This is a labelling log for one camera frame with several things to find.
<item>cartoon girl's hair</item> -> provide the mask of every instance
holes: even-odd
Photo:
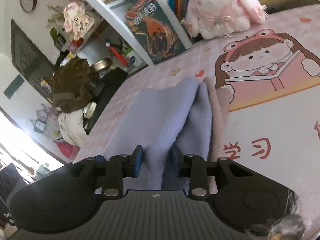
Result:
[[[270,47],[276,43],[284,43],[284,40],[290,40],[293,42],[291,48],[292,53],[300,50],[306,58],[314,60],[320,66],[320,59],[309,50],[305,49],[295,38],[287,33],[274,33],[273,30],[262,30],[255,36],[246,37],[243,40],[229,43],[225,46],[225,53],[220,55],[215,63],[216,73],[216,88],[220,88],[226,84],[225,80],[229,78],[227,72],[221,70],[221,65],[225,62],[234,62],[240,56],[248,55],[254,51],[259,51]]]

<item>table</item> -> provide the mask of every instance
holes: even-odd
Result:
[[[247,32],[234,33],[231,38],[198,42],[183,54],[149,66],[127,79],[106,106],[75,162],[103,153],[140,90],[173,86],[190,75],[198,77],[199,82],[205,76],[215,76],[215,62],[224,53],[224,46],[262,29],[287,33],[305,49],[320,56],[320,5],[272,14],[265,24],[252,26]],[[312,184],[313,180],[319,180],[319,84],[319,76],[310,77],[289,90],[284,89],[285,92],[269,93],[256,101],[247,100],[236,106],[231,104],[225,129],[225,150],[220,155],[230,157],[235,151],[236,162],[295,191],[299,191],[305,182]],[[319,183],[310,187],[320,190]]]

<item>red heart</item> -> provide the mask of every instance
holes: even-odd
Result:
[[[202,77],[204,74],[204,70],[200,70],[199,73],[195,74],[195,77]]]

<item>chinese character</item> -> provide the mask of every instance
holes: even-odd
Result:
[[[147,7],[143,8],[143,9],[142,9],[142,14],[143,14],[144,16],[148,16],[148,15],[150,14],[149,9],[148,9]]]
[[[256,155],[259,155],[259,154],[266,153],[265,155],[260,156],[261,159],[266,159],[269,156],[270,151],[271,151],[271,144],[270,144],[269,139],[268,138],[260,138],[260,139],[252,141],[251,143],[254,144],[256,142],[261,142],[261,141],[265,141],[267,143],[267,152],[266,152],[265,149],[262,149],[262,150],[257,151],[256,153],[252,154],[252,156],[256,156]],[[260,149],[261,145],[255,144],[255,145],[252,145],[252,147]]]
[[[231,150],[224,153],[224,154],[232,153],[231,156],[229,157],[230,160],[240,158],[240,156],[236,156],[236,154],[241,151],[241,148],[238,146],[238,142],[236,142],[234,145],[230,143],[230,146],[225,145],[223,150],[224,151]]]
[[[133,19],[134,24],[138,25],[141,21],[143,21],[143,15],[141,12],[137,14],[137,16]]]
[[[320,130],[319,130],[319,127],[320,127],[320,124],[318,124],[318,121],[317,121],[316,124],[315,124],[315,130],[317,130],[317,132],[318,132],[318,138],[319,138],[319,140],[320,140]]]
[[[148,9],[150,10],[150,13],[152,13],[157,9],[157,7],[154,3],[151,2],[148,4]]]

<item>white cloth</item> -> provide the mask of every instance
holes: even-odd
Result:
[[[62,113],[58,121],[64,140],[71,145],[81,148],[87,138],[87,134],[83,128],[83,109],[68,114]]]

